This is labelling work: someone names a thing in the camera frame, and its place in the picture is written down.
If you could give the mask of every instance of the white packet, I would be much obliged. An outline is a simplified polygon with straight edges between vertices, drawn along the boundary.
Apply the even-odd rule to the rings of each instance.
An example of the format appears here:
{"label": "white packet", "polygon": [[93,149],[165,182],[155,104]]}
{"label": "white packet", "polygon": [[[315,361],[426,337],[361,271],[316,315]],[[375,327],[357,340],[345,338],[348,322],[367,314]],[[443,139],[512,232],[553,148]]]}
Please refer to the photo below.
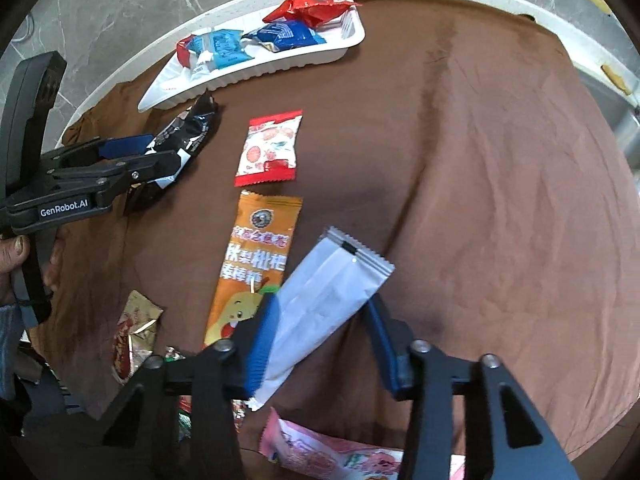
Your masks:
{"label": "white packet", "polygon": [[280,323],[262,386],[248,406],[261,408],[293,367],[353,316],[394,269],[359,241],[328,228],[276,294]]}

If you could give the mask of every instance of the black snack package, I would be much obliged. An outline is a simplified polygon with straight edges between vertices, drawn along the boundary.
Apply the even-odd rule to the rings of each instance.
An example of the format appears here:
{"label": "black snack package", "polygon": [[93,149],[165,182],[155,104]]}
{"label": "black snack package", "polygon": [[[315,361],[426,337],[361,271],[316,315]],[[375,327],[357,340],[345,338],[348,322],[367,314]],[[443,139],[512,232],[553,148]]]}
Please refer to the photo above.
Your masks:
{"label": "black snack package", "polygon": [[154,137],[146,147],[145,155],[172,150],[180,155],[182,165],[172,176],[133,184],[127,192],[125,215],[144,211],[162,198],[166,189],[178,179],[180,173],[216,134],[221,115],[220,106],[207,90],[193,106],[179,114]]}

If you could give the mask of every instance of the brown tablecloth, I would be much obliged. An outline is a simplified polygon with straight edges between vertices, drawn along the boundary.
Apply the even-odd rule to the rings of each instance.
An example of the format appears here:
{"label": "brown tablecloth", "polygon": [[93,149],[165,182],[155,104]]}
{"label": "brown tablecloth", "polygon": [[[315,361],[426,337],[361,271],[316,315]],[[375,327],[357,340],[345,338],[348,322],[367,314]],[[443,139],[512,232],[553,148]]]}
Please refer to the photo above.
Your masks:
{"label": "brown tablecloth", "polygon": [[[525,18],[458,0],[368,0],[360,15],[367,37],[340,61],[217,90],[222,127],[161,203],[127,219],[119,200],[71,226],[36,348],[94,416],[118,390],[112,337],[132,289],[165,309],[159,349],[199,350],[248,121],[302,108],[297,179],[253,188],[304,197],[287,272],[328,225],[384,254],[392,314],[449,354],[501,356],[577,456],[639,392],[639,204],[611,130],[558,38]],[[161,67],[116,86],[67,140],[156,132],[178,108],[136,105]],[[398,447],[409,412],[382,389],[358,320],[270,405]],[[247,416],[244,447],[267,411]]]}

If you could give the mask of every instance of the metal bolt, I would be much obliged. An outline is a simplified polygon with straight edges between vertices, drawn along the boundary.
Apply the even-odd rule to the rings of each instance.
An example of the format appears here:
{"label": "metal bolt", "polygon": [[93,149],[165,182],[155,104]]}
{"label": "metal bolt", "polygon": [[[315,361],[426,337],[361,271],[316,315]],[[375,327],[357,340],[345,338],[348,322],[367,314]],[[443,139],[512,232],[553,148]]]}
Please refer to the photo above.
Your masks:
{"label": "metal bolt", "polygon": [[422,339],[414,339],[411,341],[411,350],[418,352],[418,354],[426,354],[431,350],[431,345]]}
{"label": "metal bolt", "polygon": [[145,360],[145,368],[149,368],[150,370],[158,370],[158,368],[162,368],[164,365],[164,359],[159,355],[151,355]]}
{"label": "metal bolt", "polygon": [[216,352],[230,352],[234,349],[234,342],[231,339],[218,339],[213,343]]}
{"label": "metal bolt", "polygon": [[500,366],[500,359],[493,354],[484,354],[480,360],[487,368],[497,368]]}

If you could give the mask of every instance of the blue snack package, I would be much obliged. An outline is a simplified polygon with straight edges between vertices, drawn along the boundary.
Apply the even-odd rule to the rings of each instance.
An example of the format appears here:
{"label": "blue snack package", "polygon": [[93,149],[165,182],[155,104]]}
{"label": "blue snack package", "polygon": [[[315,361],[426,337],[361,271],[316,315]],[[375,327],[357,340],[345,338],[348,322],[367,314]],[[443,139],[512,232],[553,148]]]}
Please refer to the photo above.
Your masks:
{"label": "blue snack package", "polygon": [[243,38],[257,41],[272,52],[326,43],[325,38],[297,20],[267,23],[246,33]]}
{"label": "blue snack package", "polygon": [[206,64],[209,70],[226,68],[253,59],[240,45],[241,37],[242,30],[222,28],[196,36],[187,48],[198,56],[198,65]]}

